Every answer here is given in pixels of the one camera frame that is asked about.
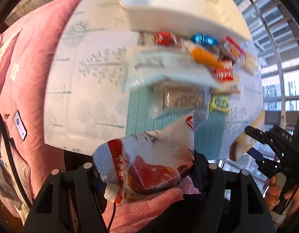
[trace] light blue mat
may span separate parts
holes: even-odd
[[[126,135],[138,134],[146,130],[162,130],[184,113],[169,113],[157,119],[149,117],[153,90],[139,89],[130,93]],[[210,112],[208,119],[204,120],[195,134],[195,149],[208,160],[217,159],[223,138],[226,114],[223,112]]]

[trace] black cable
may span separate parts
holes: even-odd
[[[290,203],[291,203],[292,200],[294,199],[294,197],[295,197],[295,195],[296,195],[296,193],[297,193],[298,188],[299,188],[299,183],[298,183],[298,185],[297,185],[297,187],[296,187],[296,189],[295,189],[293,195],[291,196],[290,200],[289,200],[288,203],[285,205],[285,207],[284,207],[284,209],[282,210],[281,213],[283,213],[283,212],[288,208],[288,206],[290,205]]]
[[[10,149],[9,137],[8,137],[7,130],[6,130],[6,127],[5,127],[5,123],[3,121],[1,113],[0,113],[0,129],[1,129],[1,132],[2,132],[2,137],[3,137],[3,140],[4,140],[4,144],[5,144],[6,154],[7,154],[8,162],[10,164],[10,168],[12,170],[12,174],[15,178],[16,184],[19,188],[21,196],[24,199],[24,202],[26,203],[28,208],[31,208],[32,204],[31,204],[31,202],[30,202],[30,200],[29,200],[29,198],[26,194],[26,191],[23,188],[23,185],[20,181],[16,166],[15,166],[15,162],[14,162],[14,159],[13,159],[13,154],[12,154],[12,151]]]
[[[110,220],[109,225],[108,225],[108,232],[110,232],[111,225],[112,225],[112,222],[113,222],[114,217],[115,217],[115,211],[116,211],[116,204],[114,203],[113,204],[113,214],[112,214],[111,220]]]

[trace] metal screw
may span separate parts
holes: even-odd
[[[248,172],[248,170],[246,170],[246,169],[242,169],[241,170],[241,173],[243,174],[243,175],[245,175],[245,176],[248,176],[250,173]]]
[[[212,170],[215,170],[215,169],[217,169],[217,165],[214,163],[211,163],[211,164],[209,164],[209,168]]]
[[[85,169],[89,169],[90,167],[92,167],[92,163],[87,162],[87,163],[85,163],[85,164],[83,165],[83,167],[84,167]]]
[[[59,170],[58,169],[54,169],[51,171],[51,174],[52,175],[57,175],[59,173]]]

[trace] yellow green snack package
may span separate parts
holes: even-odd
[[[212,95],[210,102],[210,111],[217,110],[229,113],[229,96],[228,95]]]

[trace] smartphone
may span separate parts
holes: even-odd
[[[21,140],[24,141],[25,138],[26,138],[26,136],[27,136],[27,130],[26,130],[26,128],[23,125],[23,122],[22,122],[22,120],[20,118],[20,113],[19,113],[18,110],[15,113],[14,122],[15,122],[17,130],[19,132],[19,135],[21,137]]]

